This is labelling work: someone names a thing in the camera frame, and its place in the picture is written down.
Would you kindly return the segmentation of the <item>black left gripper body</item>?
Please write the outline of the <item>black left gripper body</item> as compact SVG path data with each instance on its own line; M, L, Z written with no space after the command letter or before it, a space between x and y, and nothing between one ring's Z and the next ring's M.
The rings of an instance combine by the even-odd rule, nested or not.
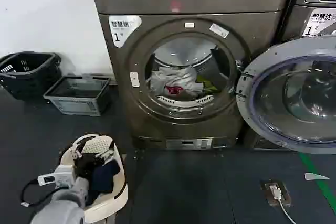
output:
M83 158L79 158L75 160L74 164L76 175L78 177L88 179L89 178L88 162Z

